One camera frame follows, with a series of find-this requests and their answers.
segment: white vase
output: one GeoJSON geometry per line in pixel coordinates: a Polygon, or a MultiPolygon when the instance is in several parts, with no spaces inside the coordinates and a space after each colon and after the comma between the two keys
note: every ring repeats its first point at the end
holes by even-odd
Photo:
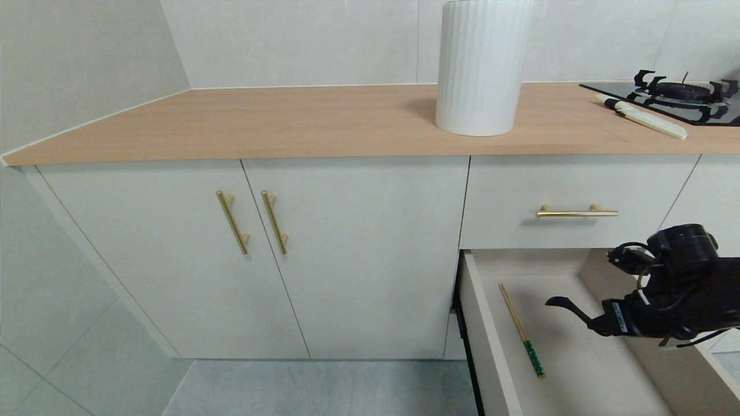
{"type": "Polygon", "coordinates": [[[459,0],[443,6],[437,126],[460,135],[514,126],[535,0],[459,0]]]}

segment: wooden countertop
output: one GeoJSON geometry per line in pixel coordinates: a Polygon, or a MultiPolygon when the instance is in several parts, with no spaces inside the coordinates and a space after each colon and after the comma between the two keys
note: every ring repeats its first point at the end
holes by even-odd
{"type": "Polygon", "coordinates": [[[434,125],[436,85],[190,90],[4,156],[10,166],[103,161],[390,155],[740,153],[740,129],[676,140],[615,115],[575,83],[523,84],[514,129],[434,125]]]}

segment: chopstick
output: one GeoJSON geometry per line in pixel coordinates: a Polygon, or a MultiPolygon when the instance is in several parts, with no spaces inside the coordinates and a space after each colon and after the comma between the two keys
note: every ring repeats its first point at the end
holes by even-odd
{"type": "Polygon", "coordinates": [[[524,349],[527,350],[529,361],[532,362],[534,372],[537,373],[537,378],[545,378],[545,370],[542,369],[542,365],[539,363],[539,358],[537,358],[537,353],[534,351],[534,347],[532,347],[532,342],[529,341],[529,338],[527,338],[527,335],[524,333],[524,326],[522,326],[522,322],[519,320],[519,316],[517,316],[517,312],[514,310],[514,304],[508,297],[506,288],[503,284],[499,284],[499,289],[501,289],[501,294],[503,295],[504,301],[506,302],[506,307],[508,307],[509,312],[511,313],[511,317],[514,319],[514,325],[517,327],[519,337],[522,338],[524,349]]]}

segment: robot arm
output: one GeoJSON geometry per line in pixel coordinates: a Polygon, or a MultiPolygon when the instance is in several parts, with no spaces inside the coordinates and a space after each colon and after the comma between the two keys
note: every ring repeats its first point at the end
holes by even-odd
{"type": "Polygon", "coordinates": [[[740,326],[740,258],[720,258],[717,243],[704,227],[685,224],[658,231],[647,244],[626,243],[608,253],[611,264],[639,275],[624,299],[602,301],[604,314],[589,318],[570,299],[545,303],[570,310],[602,336],[690,340],[715,331],[696,345],[740,326]],[[650,280],[641,286],[643,275],[650,280]]]}

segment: black glass cooktop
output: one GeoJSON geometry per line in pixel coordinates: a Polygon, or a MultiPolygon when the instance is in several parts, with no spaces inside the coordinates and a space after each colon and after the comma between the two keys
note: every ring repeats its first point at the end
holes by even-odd
{"type": "Polygon", "coordinates": [[[665,77],[644,81],[653,71],[640,71],[635,82],[588,82],[581,87],[611,95],[640,107],[677,118],[695,126],[740,126],[738,82],[661,82],[665,77]]]}

